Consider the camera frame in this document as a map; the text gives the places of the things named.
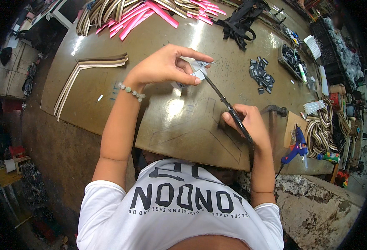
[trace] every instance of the blue glue gun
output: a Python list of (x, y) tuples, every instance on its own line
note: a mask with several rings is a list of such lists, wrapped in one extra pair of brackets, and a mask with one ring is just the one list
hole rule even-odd
[(282, 157), (281, 162), (283, 164), (288, 164), (293, 158), (296, 157), (297, 154), (300, 156), (306, 156), (307, 154), (307, 146), (306, 140), (304, 138), (303, 132), (301, 131), (300, 127), (296, 124), (296, 143), (293, 150), (287, 155)]

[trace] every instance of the black scissor handle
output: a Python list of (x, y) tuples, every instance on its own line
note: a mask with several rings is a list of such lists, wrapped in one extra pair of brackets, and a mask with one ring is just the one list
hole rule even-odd
[(243, 125), (242, 121), (240, 120), (239, 115), (236, 113), (233, 107), (228, 107), (228, 109), (229, 109), (229, 113), (231, 114), (233, 120), (235, 121), (238, 128), (242, 131), (248, 143), (253, 146), (254, 145), (253, 139), (251, 138), (249, 132), (246, 130), (245, 126)]

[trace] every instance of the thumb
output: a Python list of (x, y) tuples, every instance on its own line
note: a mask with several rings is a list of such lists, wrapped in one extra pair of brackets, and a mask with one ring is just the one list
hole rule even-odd
[(186, 73), (183, 73), (179, 70), (176, 71), (174, 79), (177, 82), (183, 83), (183, 84), (189, 84), (189, 85), (198, 85), (201, 83), (200, 78), (196, 76), (192, 76)]
[(238, 129), (238, 127), (237, 127), (237, 125), (236, 125), (235, 121), (233, 120), (230, 113), (224, 112), (224, 113), (222, 113), (221, 116), (222, 116), (222, 119), (224, 119), (226, 124), (233, 127), (237, 132), (239, 132), (243, 136), (242, 132)]

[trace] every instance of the scissors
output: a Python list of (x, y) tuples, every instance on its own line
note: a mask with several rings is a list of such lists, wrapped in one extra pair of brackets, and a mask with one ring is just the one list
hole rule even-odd
[(226, 107), (228, 108), (228, 112), (231, 114), (233, 120), (235, 121), (237, 127), (240, 129), (240, 131), (242, 131), (243, 135), (245, 136), (247, 142), (250, 145), (254, 145), (253, 139), (251, 138), (249, 132), (246, 130), (245, 126), (242, 123), (242, 120), (239, 118), (239, 115), (236, 113), (236, 111), (233, 109), (232, 105), (227, 102), (225, 96), (223, 96), (221, 94), (221, 92), (217, 89), (217, 87), (214, 85), (214, 83), (210, 80), (210, 78), (203, 72), (201, 71), (204, 75), (204, 78), (206, 79), (206, 81), (210, 84), (210, 86), (215, 90), (215, 92), (218, 94), (218, 96), (221, 98), (221, 102), (223, 102)]

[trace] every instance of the bead bracelet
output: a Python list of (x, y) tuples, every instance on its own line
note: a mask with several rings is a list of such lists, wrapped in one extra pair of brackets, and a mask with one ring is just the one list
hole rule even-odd
[(125, 90), (127, 93), (132, 93), (132, 95), (137, 98), (138, 102), (141, 102), (142, 99), (146, 97), (145, 94), (138, 93), (136, 90), (132, 91), (131, 87), (126, 87), (121, 82), (118, 83), (118, 87), (120, 87), (122, 90)]

